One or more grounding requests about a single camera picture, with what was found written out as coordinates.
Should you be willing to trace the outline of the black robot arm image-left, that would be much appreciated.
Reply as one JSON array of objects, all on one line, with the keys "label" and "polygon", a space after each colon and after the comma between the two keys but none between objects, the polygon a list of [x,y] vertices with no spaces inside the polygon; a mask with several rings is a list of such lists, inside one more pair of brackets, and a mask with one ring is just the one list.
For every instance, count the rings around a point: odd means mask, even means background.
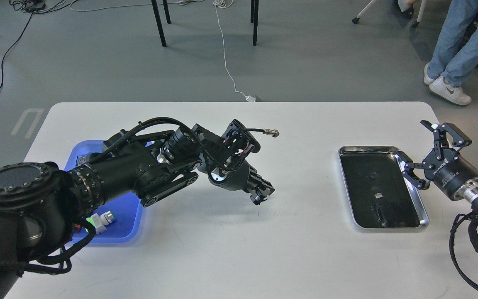
[{"label": "black robot arm image-left", "polygon": [[0,299],[27,271],[66,274],[71,257],[95,236],[87,217],[133,192],[148,207],[193,184],[198,172],[215,186],[241,190],[259,205],[274,192],[246,161],[260,150],[252,132],[232,120],[222,135],[157,117],[121,130],[100,153],[65,172],[53,162],[21,162],[0,168]]}]

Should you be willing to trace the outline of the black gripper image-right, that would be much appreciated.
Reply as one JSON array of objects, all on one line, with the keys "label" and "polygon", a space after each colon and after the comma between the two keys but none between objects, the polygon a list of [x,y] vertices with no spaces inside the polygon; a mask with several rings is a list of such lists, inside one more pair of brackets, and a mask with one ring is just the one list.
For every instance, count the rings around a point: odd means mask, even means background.
[{"label": "black gripper image-right", "polygon": [[[401,166],[404,178],[418,190],[429,189],[431,181],[452,201],[474,202],[478,198],[478,169],[459,155],[472,140],[452,123],[432,124],[427,120],[420,123],[433,133],[433,149],[423,163],[414,163],[405,152],[396,151],[404,163]],[[430,181],[419,178],[415,169],[423,169]]]}]

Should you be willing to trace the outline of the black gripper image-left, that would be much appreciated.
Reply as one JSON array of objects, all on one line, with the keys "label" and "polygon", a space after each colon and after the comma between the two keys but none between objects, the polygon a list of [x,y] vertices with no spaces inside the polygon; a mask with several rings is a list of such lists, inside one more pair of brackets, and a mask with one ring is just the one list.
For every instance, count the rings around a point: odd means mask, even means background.
[{"label": "black gripper image-left", "polygon": [[218,171],[210,173],[210,182],[215,186],[229,191],[244,191],[250,193],[251,201],[256,205],[260,205],[267,200],[275,189],[271,182],[262,178],[258,171],[248,162],[244,162],[238,170],[228,172],[226,175],[218,176]]}]

